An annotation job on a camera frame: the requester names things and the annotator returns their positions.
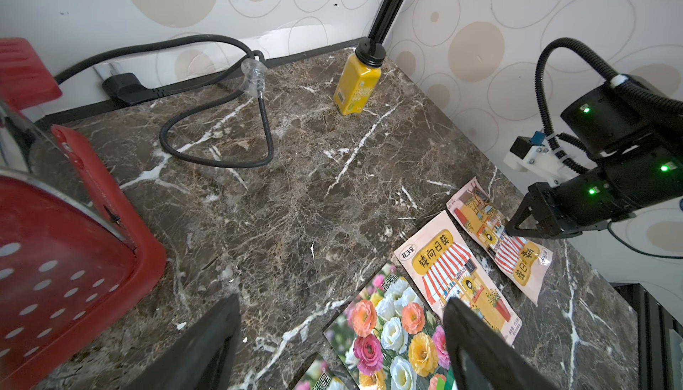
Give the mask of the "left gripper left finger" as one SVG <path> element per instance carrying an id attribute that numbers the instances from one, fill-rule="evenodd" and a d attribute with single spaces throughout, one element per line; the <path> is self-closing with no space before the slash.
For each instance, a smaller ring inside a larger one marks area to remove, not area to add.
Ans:
<path id="1" fill-rule="evenodd" d="M 129 389 L 226 389 L 238 351 L 241 314 L 238 295 L 219 300 Z"/>

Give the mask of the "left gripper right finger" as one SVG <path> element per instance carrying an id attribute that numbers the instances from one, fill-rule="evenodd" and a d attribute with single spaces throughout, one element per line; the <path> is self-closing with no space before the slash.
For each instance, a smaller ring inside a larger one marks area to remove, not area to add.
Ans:
<path id="1" fill-rule="evenodd" d="M 459 299 L 448 300 L 442 325 L 457 388 L 556 388 Z"/>

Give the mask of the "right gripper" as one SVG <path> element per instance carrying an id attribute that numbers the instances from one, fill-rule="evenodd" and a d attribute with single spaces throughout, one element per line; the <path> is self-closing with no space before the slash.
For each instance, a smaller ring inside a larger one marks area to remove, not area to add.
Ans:
<path id="1" fill-rule="evenodd" d="M 595 168 L 555 187 L 530 185 L 507 235 L 569 238 L 682 194 L 682 117 L 602 85 L 562 112 Z"/>

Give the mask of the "pink striped seed packet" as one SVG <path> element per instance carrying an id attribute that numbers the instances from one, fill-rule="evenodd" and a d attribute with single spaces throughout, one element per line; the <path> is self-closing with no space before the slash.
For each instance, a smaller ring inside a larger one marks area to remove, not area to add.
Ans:
<path id="1" fill-rule="evenodd" d="M 476 178 L 460 188 L 446 208 L 499 270 L 537 304 L 544 277 L 551 268 L 553 253 L 524 237 L 509 235 L 505 230 L 507 218 L 496 208 Z"/>

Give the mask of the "flower seed packet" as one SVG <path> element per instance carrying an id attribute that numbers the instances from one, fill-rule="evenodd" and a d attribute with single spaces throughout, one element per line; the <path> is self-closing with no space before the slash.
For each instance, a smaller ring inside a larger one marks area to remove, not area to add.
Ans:
<path id="1" fill-rule="evenodd" d="M 288 385 L 293 390 L 348 390 L 321 354 L 310 355 Z"/>
<path id="2" fill-rule="evenodd" d="M 444 389 L 439 319 L 389 262 L 328 324 L 324 336 L 360 389 Z"/>

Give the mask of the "orange striped seed packet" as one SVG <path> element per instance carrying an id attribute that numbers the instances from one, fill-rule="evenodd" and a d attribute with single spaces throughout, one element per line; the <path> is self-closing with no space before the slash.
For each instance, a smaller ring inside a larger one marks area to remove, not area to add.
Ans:
<path id="1" fill-rule="evenodd" d="M 476 259 L 446 211 L 407 239 L 394 255 L 439 318 L 459 299 L 508 345 L 522 320 Z"/>

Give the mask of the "flower seed packet back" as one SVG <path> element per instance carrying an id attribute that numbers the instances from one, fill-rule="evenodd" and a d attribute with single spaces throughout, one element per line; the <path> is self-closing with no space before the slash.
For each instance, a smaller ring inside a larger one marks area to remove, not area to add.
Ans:
<path id="1" fill-rule="evenodd" d="M 321 354 L 310 355 L 288 385 L 293 390 L 348 390 Z"/>

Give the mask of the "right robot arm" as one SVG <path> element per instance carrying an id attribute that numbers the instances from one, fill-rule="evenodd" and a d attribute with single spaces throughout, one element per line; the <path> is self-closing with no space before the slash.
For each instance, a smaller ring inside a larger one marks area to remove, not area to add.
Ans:
<path id="1" fill-rule="evenodd" d="M 553 51 L 566 48 L 604 83 L 574 101 L 555 131 L 544 89 Z M 634 212 L 681 197 L 682 103 L 643 79 L 619 73 L 577 39 L 560 38 L 542 51 L 535 97 L 551 156 L 575 173 L 560 181 L 542 174 L 530 185 L 505 230 L 512 236 L 560 239 L 607 229 Z"/>

